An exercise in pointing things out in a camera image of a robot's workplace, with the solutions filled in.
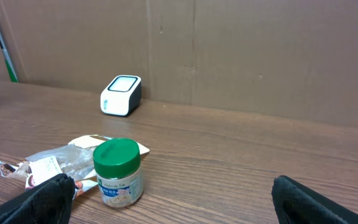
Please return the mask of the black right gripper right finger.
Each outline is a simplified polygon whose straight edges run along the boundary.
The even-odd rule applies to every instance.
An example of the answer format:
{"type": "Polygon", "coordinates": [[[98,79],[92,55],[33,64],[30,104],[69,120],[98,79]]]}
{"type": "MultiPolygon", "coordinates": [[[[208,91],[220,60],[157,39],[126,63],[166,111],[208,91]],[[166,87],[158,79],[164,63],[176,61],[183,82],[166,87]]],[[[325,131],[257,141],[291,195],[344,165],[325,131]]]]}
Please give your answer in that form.
{"type": "Polygon", "coordinates": [[[281,175],[274,179],[272,201],[280,224],[358,224],[358,214],[281,175]]]}

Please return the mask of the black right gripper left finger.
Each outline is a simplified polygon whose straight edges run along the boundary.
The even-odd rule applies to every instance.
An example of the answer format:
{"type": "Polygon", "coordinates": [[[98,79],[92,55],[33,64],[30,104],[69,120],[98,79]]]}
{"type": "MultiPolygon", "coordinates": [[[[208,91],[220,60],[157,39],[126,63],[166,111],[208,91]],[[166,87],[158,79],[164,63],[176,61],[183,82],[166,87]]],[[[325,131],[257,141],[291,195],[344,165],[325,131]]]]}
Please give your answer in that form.
{"type": "Polygon", "coordinates": [[[0,224],[68,224],[75,182],[58,174],[0,205],[0,224]]]}

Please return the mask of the beige brown snack bag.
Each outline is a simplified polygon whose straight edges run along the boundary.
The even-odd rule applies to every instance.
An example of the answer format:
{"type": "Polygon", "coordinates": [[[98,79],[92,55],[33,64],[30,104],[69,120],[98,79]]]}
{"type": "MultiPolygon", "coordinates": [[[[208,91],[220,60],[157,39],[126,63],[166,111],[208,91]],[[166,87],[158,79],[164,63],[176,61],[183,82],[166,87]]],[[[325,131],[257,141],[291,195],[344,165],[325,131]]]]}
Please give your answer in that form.
{"type": "Polygon", "coordinates": [[[98,186],[106,205],[126,207],[136,202],[143,193],[142,171],[138,169],[121,179],[101,177],[94,169],[93,152],[110,139],[97,134],[85,135],[71,140],[66,146],[26,157],[16,165],[0,161],[0,173],[3,177],[24,181],[26,190],[58,174],[66,174],[75,181],[75,197],[98,186]]]}

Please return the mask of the green lid jar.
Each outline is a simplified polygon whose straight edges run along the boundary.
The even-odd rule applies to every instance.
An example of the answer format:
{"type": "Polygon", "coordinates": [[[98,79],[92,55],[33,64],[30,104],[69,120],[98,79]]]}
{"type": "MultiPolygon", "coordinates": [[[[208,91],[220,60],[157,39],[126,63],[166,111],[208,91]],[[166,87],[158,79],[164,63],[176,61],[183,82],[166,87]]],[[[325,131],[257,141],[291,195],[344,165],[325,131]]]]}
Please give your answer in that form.
{"type": "Polygon", "coordinates": [[[136,203],[144,191],[139,145],[131,139],[112,139],[93,152],[102,201],[112,208],[136,203]]]}

